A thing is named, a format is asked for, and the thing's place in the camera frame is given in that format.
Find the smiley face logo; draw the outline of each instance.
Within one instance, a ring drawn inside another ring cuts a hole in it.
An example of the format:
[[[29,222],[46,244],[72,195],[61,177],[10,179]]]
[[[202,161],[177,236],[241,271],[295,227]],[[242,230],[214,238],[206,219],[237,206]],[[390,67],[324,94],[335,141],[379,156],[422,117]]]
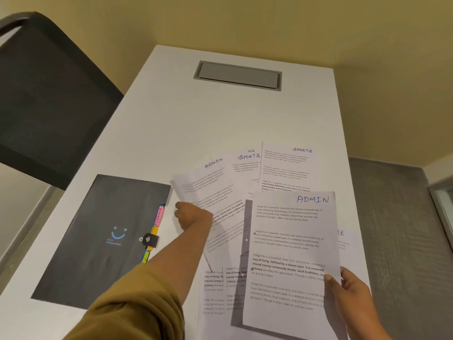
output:
[[[127,228],[124,228],[124,233],[121,235],[121,236],[116,236],[113,232],[112,232],[112,237],[116,240],[119,240],[121,238],[123,238],[124,236],[126,236],[126,231],[127,231]]]

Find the floor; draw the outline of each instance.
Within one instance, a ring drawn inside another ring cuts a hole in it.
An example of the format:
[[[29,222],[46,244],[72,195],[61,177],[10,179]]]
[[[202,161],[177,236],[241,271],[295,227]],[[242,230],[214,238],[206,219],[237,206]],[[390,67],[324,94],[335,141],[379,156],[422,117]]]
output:
[[[371,291],[394,340],[450,339],[453,251],[421,168],[349,159]]]
[[[58,188],[55,189],[54,193],[42,209],[36,221],[31,226],[30,231],[28,232],[22,243],[19,245],[18,249],[11,255],[8,262],[5,264],[4,270],[0,272],[0,294],[8,285],[9,280],[13,276],[14,272],[16,272],[16,269],[19,267],[20,262],[29,251],[31,245],[38,236],[55,206],[59,202],[63,193],[63,190],[60,190]]]

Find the yellow tab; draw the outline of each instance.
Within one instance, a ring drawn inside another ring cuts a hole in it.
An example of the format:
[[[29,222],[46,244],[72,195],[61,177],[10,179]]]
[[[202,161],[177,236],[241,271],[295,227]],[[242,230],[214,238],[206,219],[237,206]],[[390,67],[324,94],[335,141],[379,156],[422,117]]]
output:
[[[147,262],[149,256],[150,256],[150,252],[149,251],[144,252],[142,263]]]

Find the black folder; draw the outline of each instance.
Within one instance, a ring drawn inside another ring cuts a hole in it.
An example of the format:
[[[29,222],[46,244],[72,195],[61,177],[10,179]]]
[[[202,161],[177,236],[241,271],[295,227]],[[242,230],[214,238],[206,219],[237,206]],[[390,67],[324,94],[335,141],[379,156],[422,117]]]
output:
[[[141,263],[140,241],[153,227],[170,185],[98,175],[32,298],[87,309]]]

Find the white table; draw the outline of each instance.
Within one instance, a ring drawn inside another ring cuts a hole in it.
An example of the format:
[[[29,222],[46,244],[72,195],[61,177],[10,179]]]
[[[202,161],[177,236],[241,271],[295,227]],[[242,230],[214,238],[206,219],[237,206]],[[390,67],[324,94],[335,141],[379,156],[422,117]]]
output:
[[[282,91],[194,80],[200,60],[282,71]],[[168,183],[218,150],[262,140],[321,152],[339,227],[360,230],[332,69],[157,46],[1,295],[1,338],[59,340],[82,317],[30,296],[97,174]],[[178,232],[170,207],[159,248]],[[198,284],[197,275],[184,304],[189,340],[197,337]]]

